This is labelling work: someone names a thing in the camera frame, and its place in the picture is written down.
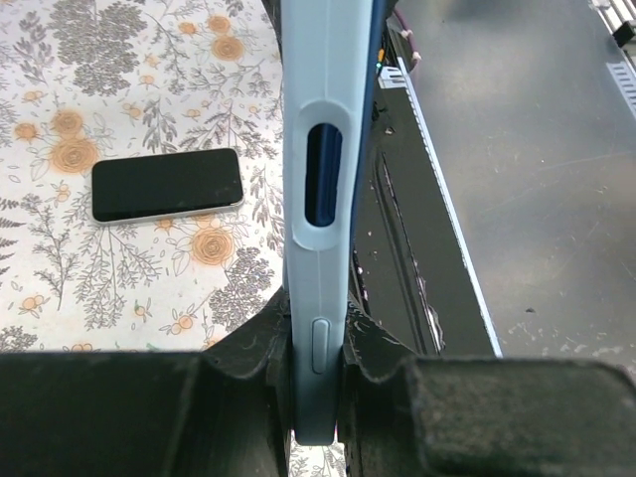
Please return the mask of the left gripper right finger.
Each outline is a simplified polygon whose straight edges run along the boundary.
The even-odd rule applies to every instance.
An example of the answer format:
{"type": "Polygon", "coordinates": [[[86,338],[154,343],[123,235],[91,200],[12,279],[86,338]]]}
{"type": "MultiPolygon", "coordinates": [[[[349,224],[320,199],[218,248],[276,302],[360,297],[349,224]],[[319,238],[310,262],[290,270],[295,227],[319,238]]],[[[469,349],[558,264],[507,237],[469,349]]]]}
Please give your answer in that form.
{"type": "Polygon", "coordinates": [[[635,472],[635,387],[601,362],[423,357],[350,303],[343,392],[351,476],[635,472]]]}

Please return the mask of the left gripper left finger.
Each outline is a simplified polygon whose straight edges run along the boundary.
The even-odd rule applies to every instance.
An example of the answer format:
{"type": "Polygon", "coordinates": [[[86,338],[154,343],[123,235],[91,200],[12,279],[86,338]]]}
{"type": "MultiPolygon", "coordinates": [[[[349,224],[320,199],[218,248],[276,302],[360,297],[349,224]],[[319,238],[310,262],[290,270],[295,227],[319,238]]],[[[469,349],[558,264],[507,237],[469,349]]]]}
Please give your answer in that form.
{"type": "Polygon", "coordinates": [[[1,358],[5,476],[283,476],[290,320],[276,292],[195,352],[1,358]]]}

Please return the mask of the black phone blue case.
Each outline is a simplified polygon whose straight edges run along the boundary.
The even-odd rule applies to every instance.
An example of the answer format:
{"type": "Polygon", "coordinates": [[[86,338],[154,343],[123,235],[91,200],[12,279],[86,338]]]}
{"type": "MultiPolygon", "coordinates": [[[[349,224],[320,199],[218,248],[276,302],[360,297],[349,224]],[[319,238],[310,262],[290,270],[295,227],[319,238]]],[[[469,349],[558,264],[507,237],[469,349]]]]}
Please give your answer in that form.
{"type": "Polygon", "coordinates": [[[285,1],[280,18],[293,428],[302,445],[328,445],[337,422],[356,193],[386,5],[285,1]]]}

